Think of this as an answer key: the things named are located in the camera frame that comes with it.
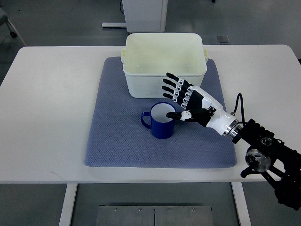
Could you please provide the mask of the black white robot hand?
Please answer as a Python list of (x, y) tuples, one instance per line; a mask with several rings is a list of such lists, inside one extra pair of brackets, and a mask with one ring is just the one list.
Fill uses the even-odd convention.
[(227, 113), (223, 105), (205, 92), (202, 88), (188, 83), (171, 73), (166, 74), (168, 79), (163, 79), (166, 86), (163, 96), (176, 102), (183, 111), (166, 114), (168, 118), (197, 122), (203, 127), (212, 128), (222, 136), (235, 138), (242, 127), (234, 115)]

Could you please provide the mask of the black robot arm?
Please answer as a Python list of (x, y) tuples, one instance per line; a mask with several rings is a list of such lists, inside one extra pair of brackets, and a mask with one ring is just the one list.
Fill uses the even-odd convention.
[(241, 172), (241, 177), (262, 175), (274, 188), (280, 204), (299, 210), (301, 208), (301, 154), (288, 148), (285, 143), (274, 138), (274, 133), (266, 130), (253, 119), (245, 121), (243, 96), (238, 94), (234, 111), (241, 107), (242, 121), (230, 126), (228, 136), (233, 143), (246, 141), (250, 147), (246, 151), (245, 161), (248, 165)]

